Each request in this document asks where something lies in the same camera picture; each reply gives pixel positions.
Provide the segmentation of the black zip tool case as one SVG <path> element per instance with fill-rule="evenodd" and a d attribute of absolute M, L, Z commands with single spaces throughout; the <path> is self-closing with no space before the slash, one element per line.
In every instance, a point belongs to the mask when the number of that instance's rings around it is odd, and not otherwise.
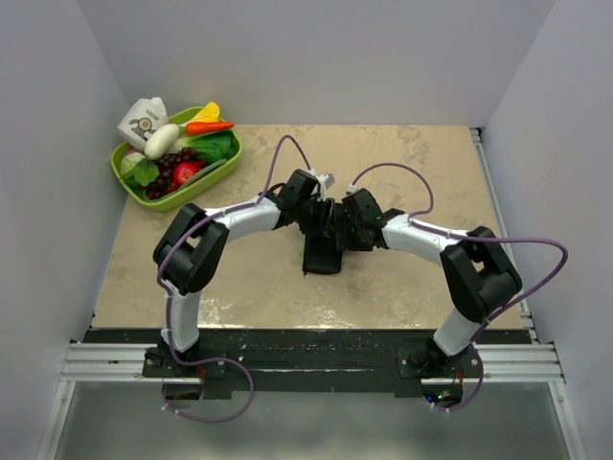
<path fill-rule="evenodd" d="M 305 236 L 303 272 L 316 275 L 334 275 L 342 269 L 343 249 L 339 242 L 337 206 L 334 208 L 334 230 L 330 238 Z"/>

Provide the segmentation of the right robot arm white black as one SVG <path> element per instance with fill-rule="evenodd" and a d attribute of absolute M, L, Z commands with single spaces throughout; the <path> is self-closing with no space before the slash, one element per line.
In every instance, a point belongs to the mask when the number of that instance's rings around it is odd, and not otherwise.
<path fill-rule="evenodd" d="M 407 361 L 423 376 L 449 376 L 489 316 L 522 288 L 501 243 L 484 226 L 457 232 L 428 227 L 397 209 L 382 211 L 365 189 L 346 195 L 342 207 L 351 249 L 406 252 L 443 270 L 453 310 Z"/>

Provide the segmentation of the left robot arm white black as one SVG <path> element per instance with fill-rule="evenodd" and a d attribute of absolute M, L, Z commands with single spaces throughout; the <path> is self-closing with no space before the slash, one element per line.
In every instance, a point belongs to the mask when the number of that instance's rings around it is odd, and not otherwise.
<path fill-rule="evenodd" d="M 158 348 L 175 375 L 187 376 L 210 361 L 198 355 L 199 302 L 227 244 L 296 224 L 305 236 L 304 272 L 321 261 L 340 266 L 336 203 L 328 197 L 333 184 L 331 173 L 296 170 L 285 183 L 266 185 L 242 203 L 210 209 L 188 204 L 180 209 L 153 252 L 156 281 L 166 292 Z"/>

